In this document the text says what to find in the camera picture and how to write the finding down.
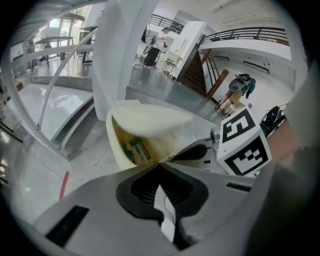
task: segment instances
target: white cardboard box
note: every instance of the white cardboard box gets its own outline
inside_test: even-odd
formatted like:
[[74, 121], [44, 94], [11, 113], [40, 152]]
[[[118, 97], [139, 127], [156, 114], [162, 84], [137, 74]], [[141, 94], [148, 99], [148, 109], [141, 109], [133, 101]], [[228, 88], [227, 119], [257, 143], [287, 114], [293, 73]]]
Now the white cardboard box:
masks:
[[221, 122], [218, 163], [230, 174], [251, 176], [272, 160], [267, 139], [248, 106]]

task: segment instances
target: white pillar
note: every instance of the white pillar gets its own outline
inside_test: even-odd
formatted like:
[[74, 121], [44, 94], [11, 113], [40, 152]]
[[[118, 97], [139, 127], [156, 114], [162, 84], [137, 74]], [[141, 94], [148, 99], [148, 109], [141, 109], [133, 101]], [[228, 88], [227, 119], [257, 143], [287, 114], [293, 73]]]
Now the white pillar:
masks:
[[96, 115], [106, 116], [123, 100], [139, 41], [159, 0], [108, 0], [100, 18], [92, 59]]

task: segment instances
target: wooden stair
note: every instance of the wooden stair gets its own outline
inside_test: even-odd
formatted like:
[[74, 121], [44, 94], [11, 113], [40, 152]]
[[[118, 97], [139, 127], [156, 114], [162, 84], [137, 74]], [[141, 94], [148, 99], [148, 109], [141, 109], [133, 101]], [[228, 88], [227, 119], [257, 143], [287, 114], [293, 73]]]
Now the wooden stair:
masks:
[[180, 81], [183, 85], [189, 87], [193, 91], [201, 94], [204, 97], [207, 96], [205, 74], [201, 65], [201, 58], [198, 51], [195, 53]]

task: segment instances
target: black pants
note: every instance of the black pants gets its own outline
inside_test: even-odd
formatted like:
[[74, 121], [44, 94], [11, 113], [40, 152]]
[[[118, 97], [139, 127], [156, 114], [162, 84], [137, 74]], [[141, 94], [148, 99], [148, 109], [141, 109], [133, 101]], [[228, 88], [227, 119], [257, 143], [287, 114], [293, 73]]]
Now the black pants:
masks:
[[160, 49], [152, 47], [148, 52], [144, 60], [144, 65], [152, 67], [156, 61], [156, 58], [160, 52]]

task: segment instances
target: open box flap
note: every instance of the open box flap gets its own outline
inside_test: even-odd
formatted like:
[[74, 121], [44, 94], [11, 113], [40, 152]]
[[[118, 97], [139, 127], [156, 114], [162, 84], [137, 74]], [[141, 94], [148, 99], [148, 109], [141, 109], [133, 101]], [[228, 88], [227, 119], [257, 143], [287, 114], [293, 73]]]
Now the open box flap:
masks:
[[139, 103], [114, 106], [112, 116], [124, 131], [143, 138], [157, 137], [192, 121], [190, 114]]

